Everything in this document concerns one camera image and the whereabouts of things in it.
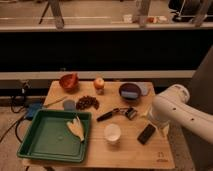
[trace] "dried fruit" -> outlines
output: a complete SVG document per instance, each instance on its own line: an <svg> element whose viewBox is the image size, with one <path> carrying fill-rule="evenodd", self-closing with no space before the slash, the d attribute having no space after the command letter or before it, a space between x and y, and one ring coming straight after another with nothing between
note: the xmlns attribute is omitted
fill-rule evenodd
<svg viewBox="0 0 213 171"><path fill-rule="evenodd" d="M77 110L84 110L93 106L95 109L99 108L99 101L92 96L83 96L76 103Z"/></svg>

